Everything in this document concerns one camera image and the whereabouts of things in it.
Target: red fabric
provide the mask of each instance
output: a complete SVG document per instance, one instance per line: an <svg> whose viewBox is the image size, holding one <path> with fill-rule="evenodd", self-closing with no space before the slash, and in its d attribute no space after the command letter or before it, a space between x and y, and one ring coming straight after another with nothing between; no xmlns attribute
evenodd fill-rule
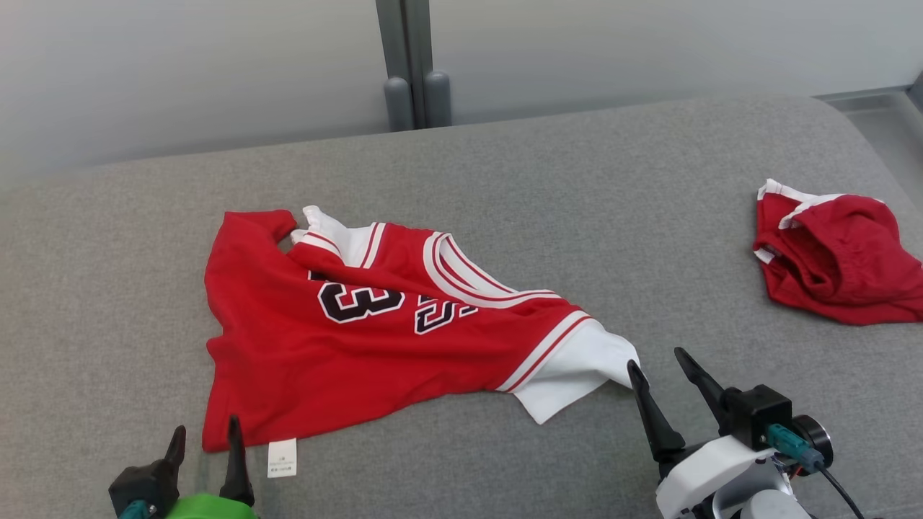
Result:
<svg viewBox="0 0 923 519"><path fill-rule="evenodd" d="M447 393L496 389L579 310L560 298L509 309L452 305L422 281L423 242L432 231L388 223L371 268L360 269L305 243L282 253L278 241L294 228L288 211L229 212L215 238L205 285L223 332L208 342L215 379L205 451L227 449L231 414L240 417L246 444L258 445L345 428ZM374 300L401 303L338 322L321 297L340 284L337 304L347 309L363 287L375 287ZM454 318L446 325L417 332L418 320L438 324L446 312Z"/></svg>
<svg viewBox="0 0 923 519"><path fill-rule="evenodd" d="M757 202L753 249L775 255L762 264L773 301L846 324L923 320L923 270L901 247L885 204L841 195L807 207L791 227L779 229L801 203L780 193Z"/></svg>

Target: gray couch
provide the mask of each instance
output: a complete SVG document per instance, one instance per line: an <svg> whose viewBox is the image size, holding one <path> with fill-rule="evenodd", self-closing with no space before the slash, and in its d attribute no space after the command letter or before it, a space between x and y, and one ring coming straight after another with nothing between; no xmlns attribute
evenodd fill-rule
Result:
<svg viewBox="0 0 923 519"><path fill-rule="evenodd" d="M517 288L550 288L638 349L687 441L716 427L675 346L725 385L766 383L833 436L869 517L919 517L923 328L848 327L765 294L754 237L767 177L921 215L869 144L811 99L698 100L104 166L0 195L0 515L113 516L126 465L189 446L184 494L226 456L199 434L220 332L202 273L224 211L309 203L348 225L451 231ZM452 395L298 442L298 475L247 461L266 519L654 518L657 467L632 393L608 383L536 425L509 395ZM820 477L795 489L847 517Z"/></svg>

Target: red basketball jersey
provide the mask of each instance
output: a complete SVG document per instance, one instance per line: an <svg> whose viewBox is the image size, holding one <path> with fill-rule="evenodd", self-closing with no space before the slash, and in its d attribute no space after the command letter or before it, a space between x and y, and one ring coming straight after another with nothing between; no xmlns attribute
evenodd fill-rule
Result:
<svg viewBox="0 0 923 519"><path fill-rule="evenodd" d="M771 178L757 192L769 298L846 324L923 321L923 269L884 202L810 195Z"/></svg>
<svg viewBox="0 0 923 519"><path fill-rule="evenodd" d="M551 291L501 284L450 235L305 214L308 229L293 231L288 211L229 212L215 238L205 284L223 333L208 343L206 451L227 448L231 414L254 445L494 390L541 423L609 378L627 383L628 342ZM588 356L612 373L581 368Z"/></svg>

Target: white trim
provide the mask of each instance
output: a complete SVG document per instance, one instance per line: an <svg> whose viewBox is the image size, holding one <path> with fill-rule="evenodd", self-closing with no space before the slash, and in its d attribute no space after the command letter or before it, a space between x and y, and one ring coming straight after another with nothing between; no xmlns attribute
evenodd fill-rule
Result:
<svg viewBox="0 0 923 519"><path fill-rule="evenodd" d="M810 195L808 193L802 193L797 189L793 189L789 186L784 186L771 178L766 179L766 184L760 187L760 190L756 193L756 200L762 200L762 197L766 193L774 193L776 195L782 195L787 199L797 200L799 202L807 201L814 198L816 195Z"/></svg>
<svg viewBox="0 0 923 519"><path fill-rule="evenodd" d="M452 235L448 235L445 241L440 244L439 254L461 276L461 280L473 288L496 296L506 296L517 292L497 281L496 278L484 272L484 269L468 259Z"/></svg>
<svg viewBox="0 0 923 519"><path fill-rule="evenodd" d="M765 248L758 248L753 251L753 254L756 254L756 257L760 259L765 264L769 264L770 261L775 260L775 255L766 250Z"/></svg>
<svg viewBox="0 0 923 519"><path fill-rule="evenodd" d="M375 256L378 255L378 248L381 247L381 237L385 232L386 223L372 223L372 236L368 240L366 260L359 265L361 269L367 269L375 263Z"/></svg>
<svg viewBox="0 0 923 519"><path fill-rule="evenodd" d="M477 291L479 290L479 289L478 289L477 287L475 287L473 284L469 283L467 280L465 280L464 278L462 278L462 276L461 276L460 274L458 274L458 273L455 271L455 268L452 267L452 262L451 262L451 261L448 261L447 259L441 258L441 257L440 257L439 263L440 263L440 265L439 265L439 271L440 271L443 275L449 277L453 282L455 282L455 283L458 284L458 285L463 286L465 290L474 290L475 292L477 292Z"/></svg>
<svg viewBox="0 0 923 519"><path fill-rule="evenodd" d="M801 224L794 220L796 216L798 216L804 211L807 211L809 208L812 208L816 205L821 205L822 203L826 203L831 200L836 200L842 197L843 195L844 195L843 193L840 193L837 195L821 195L819 197L814 197L813 199L809 199L809 200L801 202L801 204L798 205L798 207L796 207L794 211L791 211L786 216L784 216L782 220L779 221L779 228L788 229L789 227L800 227Z"/></svg>
<svg viewBox="0 0 923 519"><path fill-rule="evenodd" d="M426 273L433 284L445 294L469 305L484 308L510 308L530 299L560 299L559 295L550 290L527 290L513 292L512 294L493 295L483 294L477 290L469 291L458 288L457 282L453 282L451 277L442 271L442 266L437 261L440 256L440 246L443 240L449 236L448 233L434 232L426 239L423 246L423 264L426 268Z"/></svg>
<svg viewBox="0 0 923 519"><path fill-rule="evenodd" d="M367 269L375 261L386 223L349 228L325 214L318 206L306 206L302 212L307 218L307 229L295 229L289 234L293 244L304 243L333 252L347 267Z"/></svg>
<svg viewBox="0 0 923 519"><path fill-rule="evenodd" d="M589 317L565 332L531 376L509 389L536 423L580 400L607 380L630 387L627 365L638 362L634 346Z"/></svg>
<svg viewBox="0 0 923 519"><path fill-rule="evenodd" d="M323 248L324 250L332 253L337 258L342 260L340 251L335 247L330 241L322 239L318 235L314 235L305 231L303 229L295 229L290 234L289 237L292 239L293 244L305 244L313 247Z"/></svg>
<svg viewBox="0 0 923 519"><path fill-rule="evenodd" d="M590 316L586 312L577 310L575 312L572 312L570 315L568 315L563 320L561 320L561 322L559 322L557 326L551 329L551 332L549 332L548 335L546 335L545 338L542 339L542 341L535 347L535 349L532 350L532 353L530 353L522 361L519 367L516 368L516 370L513 371L511 375L509 375L509 378L507 378L505 382L497 386L497 388L494 391L503 391L503 392L509 391L509 389L513 388L514 386L522 387L526 383L528 383L529 380L535 376L535 373L537 373L538 370L541 369L541 367L551 357L551 355L545 354L545 352L548 351L548 348L552 347L553 345L560 346L564 342L563 340L559 341L559 339L562 339L563 334L566 333L570 335L571 333L574 333L576 330L578 330L580 327L584 326L585 323L593 321L593 319L590 318L588 320L585 320L578 326L574 327L573 330L570 328L570 326L573 325L578 320L581 320L583 318L588 318L588 317ZM527 373L529 374L529 376L526 377L524 380L520 381L520 379L522 379L522 377L524 377Z"/></svg>

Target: clothing label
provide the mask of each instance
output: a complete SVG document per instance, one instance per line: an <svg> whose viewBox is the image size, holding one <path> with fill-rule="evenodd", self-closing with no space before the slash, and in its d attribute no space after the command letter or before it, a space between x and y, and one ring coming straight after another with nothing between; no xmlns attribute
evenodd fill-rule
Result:
<svg viewBox="0 0 923 519"><path fill-rule="evenodd" d="M294 476L298 472L298 447L295 438L270 441L270 462L266 477Z"/></svg>

